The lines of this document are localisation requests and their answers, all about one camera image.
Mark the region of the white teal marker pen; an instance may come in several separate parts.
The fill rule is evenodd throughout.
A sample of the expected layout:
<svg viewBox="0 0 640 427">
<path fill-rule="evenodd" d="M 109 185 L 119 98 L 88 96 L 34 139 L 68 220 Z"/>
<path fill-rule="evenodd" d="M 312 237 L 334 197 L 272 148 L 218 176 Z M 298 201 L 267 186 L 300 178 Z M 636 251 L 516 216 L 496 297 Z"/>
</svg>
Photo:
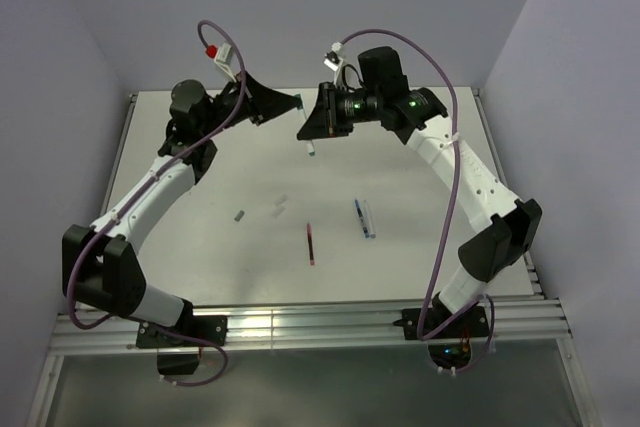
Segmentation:
<svg viewBox="0 0 640 427">
<path fill-rule="evenodd" d="M 301 125 L 304 125 L 305 122 L 307 121 L 307 115 L 306 115 L 305 109 L 303 107 L 299 107 L 297 109 L 297 112 L 299 114 Z M 307 148 L 308 155 L 310 157 L 314 157 L 315 154 L 316 154 L 314 143 L 312 141 L 310 141 L 310 140 L 306 140 L 305 141 L 305 146 Z"/>
</svg>

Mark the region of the white light blue pen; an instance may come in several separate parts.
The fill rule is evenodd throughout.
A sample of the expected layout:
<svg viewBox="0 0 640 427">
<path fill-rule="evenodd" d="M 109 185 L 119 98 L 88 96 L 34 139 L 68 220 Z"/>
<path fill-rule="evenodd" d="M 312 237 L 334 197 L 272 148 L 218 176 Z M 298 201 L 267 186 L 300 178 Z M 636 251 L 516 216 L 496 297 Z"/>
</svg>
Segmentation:
<svg viewBox="0 0 640 427">
<path fill-rule="evenodd" d="M 363 200 L 363 208 L 364 208 L 364 215 L 365 215 L 365 220 L 367 223 L 367 228 L 368 228 L 368 232 L 369 232 L 369 238 L 371 239 L 375 239 L 376 238 L 376 231 L 375 231 L 375 225 L 374 225 L 374 220 L 373 220 L 373 216 L 369 207 L 369 203 L 367 202 L 367 200 Z"/>
</svg>

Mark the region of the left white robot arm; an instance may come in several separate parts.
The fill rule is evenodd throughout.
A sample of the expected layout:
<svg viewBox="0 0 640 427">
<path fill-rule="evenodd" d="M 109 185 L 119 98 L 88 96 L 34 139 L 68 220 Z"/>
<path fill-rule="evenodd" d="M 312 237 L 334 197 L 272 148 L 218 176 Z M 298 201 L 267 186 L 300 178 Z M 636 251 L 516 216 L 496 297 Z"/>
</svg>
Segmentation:
<svg viewBox="0 0 640 427">
<path fill-rule="evenodd" d="M 299 97 L 270 89 L 248 74 L 212 96 L 194 79 L 170 94 L 165 139 L 142 179 L 89 226 L 72 225 L 62 238 L 62 283 L 68 310 L 83 303 L 107 317 L 159 326 L 172 346 L 195 333 L 191 302 L 153 287 L 138 254 L 172 205 L 205 176 L 217 154 L 210 136 L 245 120 L 264 124 L 301 108 Z"/>
</svg>

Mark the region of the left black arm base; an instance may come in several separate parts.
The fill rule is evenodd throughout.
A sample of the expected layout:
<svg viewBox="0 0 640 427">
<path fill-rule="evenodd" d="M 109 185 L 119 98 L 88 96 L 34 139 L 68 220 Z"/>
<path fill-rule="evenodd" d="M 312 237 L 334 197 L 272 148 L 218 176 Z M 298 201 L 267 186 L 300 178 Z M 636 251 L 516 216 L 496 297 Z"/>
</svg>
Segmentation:
<svg viewBox="0 0 640 427">
<path fill-rule="evenodd" d="M 218 380 L 229 365 L 224 351 L 228 332 L 228 317 L 225 315 L 195 316 L 176 327 L 159 327 L 150 323 L 141 323 L 135 346 L 142 350 L 160 350 L 196 348 L 196 353 L 158 353 L 156 368 L 162 380 L 181 387 L 203 386 Z M 210 378 L 203 380 L 184 380 L 192 376 L 200 366 L 204 349 L 211 348 L 221 356 L 222 364 Z"/>
</svg>

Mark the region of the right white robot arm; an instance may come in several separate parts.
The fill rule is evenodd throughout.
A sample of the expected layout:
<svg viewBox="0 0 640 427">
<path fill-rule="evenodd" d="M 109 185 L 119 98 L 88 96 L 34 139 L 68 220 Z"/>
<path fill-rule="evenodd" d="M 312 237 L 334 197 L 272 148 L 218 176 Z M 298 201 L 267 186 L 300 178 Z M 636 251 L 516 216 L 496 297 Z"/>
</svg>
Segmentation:
<svg viewBox="0 0 640 427">
<path fill-rule="evenodd" d="M 462 209 L 474 232 L 458 249 L 459 267 L 438 293 L 428 292 L 416 323 L 422 338 L 457 335 L 489 284 L 531 247 L 542 217 L 533 199 L 504 185 L 457 130 L 457 108 L 425 87 L 412 88 L 398 53 L 377 47 L 358 57 L 361 85 L 318 86 L 315 106 L 297 133 L 300 141 L 351 134 L 357 123 L 378 122 L 430 166 L 450 188 L 449 212 Z"/>
</svg>

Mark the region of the teal marker cap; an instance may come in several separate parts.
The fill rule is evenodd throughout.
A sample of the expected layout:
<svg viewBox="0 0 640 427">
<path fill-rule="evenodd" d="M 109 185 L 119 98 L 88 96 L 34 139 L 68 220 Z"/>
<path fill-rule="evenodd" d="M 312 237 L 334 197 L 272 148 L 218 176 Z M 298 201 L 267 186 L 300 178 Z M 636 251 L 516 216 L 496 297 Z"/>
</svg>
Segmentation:
<svg viewBox="0 0 640 427">
<path fill-rule="evenodd" d="M 297 99 L 297 110 L 304 110 L 304 104 L 300 93 L 296 93 L 294 97 Z"/>
</svg>

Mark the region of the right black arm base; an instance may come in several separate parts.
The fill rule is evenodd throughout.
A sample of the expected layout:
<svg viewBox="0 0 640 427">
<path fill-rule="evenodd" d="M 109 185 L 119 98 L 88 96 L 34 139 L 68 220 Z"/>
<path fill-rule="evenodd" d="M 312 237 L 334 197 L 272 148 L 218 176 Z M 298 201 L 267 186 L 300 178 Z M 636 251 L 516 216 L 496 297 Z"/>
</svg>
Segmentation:
<svg viewBox="0 0 640 427">
<path fill-rule="evenodd" d="M 441 307 L 429 307 L 422 333 L 418 332 L 419 308 L 403 309 L 392 325 L 402 329 L 406 341 L 426 338 L 429 357 L 439 373 L 455 376 L 474 360 L 472 342 L 485 340 L 479 353 L 487 353 L 493 341 L 495 321 L 483 306 L 474 305 L 456 317 L 446 317 Z"/>
</svg>

